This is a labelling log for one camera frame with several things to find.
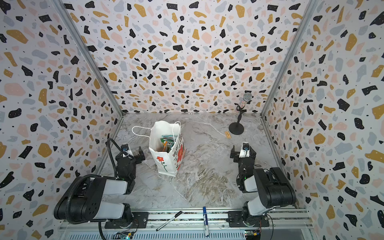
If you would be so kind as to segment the white paper bag red flowers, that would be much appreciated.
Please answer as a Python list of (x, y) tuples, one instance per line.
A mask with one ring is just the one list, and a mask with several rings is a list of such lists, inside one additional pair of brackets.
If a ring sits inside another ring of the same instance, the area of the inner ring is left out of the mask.
[(149, 150), (159, 174), (175, 177), (180, 169), (185, 143), (180, 122), (157, 121), (150, 130)]

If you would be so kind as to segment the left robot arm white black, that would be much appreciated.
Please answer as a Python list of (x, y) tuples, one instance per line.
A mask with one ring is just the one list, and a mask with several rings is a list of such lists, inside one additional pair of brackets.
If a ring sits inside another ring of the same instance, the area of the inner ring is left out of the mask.
[(77, 177), (54, 209), (57, 220), (70, 224), (110, 221), (121, 228), (134, 221), (129, 204), (109, 203), (103, 196), (121, 196), (132, 193), (137, 165), (146, 159), (141, 147), (138, 154), (131, 150), (116, 156), (117, 177), (85, 175)]

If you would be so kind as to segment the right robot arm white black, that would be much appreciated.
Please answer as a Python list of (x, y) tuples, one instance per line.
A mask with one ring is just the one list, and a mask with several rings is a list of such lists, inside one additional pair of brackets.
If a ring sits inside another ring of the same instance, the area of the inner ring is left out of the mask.
[(243, 143), (240, 151), (231, 149), (230, 158), (238, 164), (236, 184), (242, 193), (257, 193), (258, 196), (245, 202), (241, 211), (228, 212), (231, 228), (268, 227), (267, 213), (295, 205), (297, 198), (293, 187), (279, 167), (264, 169), (256, 165), (256, 151)]

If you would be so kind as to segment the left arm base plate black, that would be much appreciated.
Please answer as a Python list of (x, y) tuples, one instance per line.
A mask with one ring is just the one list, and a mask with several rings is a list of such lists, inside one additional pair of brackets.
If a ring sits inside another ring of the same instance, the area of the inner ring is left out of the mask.
[(149, 219), (149, 212), (133, 212), (128, 218), (113, 219), (105, 223), (105, 229), (145, 229)]

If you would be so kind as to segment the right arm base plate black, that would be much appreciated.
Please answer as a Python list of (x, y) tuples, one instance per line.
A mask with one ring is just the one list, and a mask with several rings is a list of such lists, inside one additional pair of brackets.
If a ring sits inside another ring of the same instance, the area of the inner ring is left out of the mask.
[(267, 216), (251, 216), (242, 211), (229, 211), (226, 222), (230, 228), (259, 228), (269, 227)]

